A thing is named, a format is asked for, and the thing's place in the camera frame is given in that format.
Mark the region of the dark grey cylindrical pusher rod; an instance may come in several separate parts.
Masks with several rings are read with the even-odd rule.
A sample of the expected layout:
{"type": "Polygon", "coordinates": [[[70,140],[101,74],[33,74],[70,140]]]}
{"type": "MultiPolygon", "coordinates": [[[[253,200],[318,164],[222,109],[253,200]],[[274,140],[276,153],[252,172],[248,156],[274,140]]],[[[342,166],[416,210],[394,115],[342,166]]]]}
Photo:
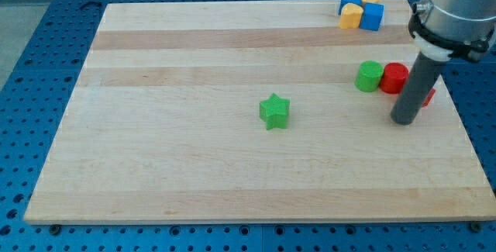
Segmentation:
{"type": "Polygon", "coordinates": [[[446,62],[419,53],[408,79],[394,104],[390,117],[400,125],[410,125],[441,75],[446,62]]]}

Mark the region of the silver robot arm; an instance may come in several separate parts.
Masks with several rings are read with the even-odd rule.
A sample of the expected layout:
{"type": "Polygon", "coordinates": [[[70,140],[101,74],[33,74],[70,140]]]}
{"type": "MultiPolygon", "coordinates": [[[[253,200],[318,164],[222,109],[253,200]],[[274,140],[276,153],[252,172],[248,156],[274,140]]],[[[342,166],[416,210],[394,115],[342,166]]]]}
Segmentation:
{"type": "Polygon", "coordinates": [[[418,0],[408,31],[419,48],[391,119],[411,124],[446,64],[477,63],[495,45],[495,0],[418,0]]]}

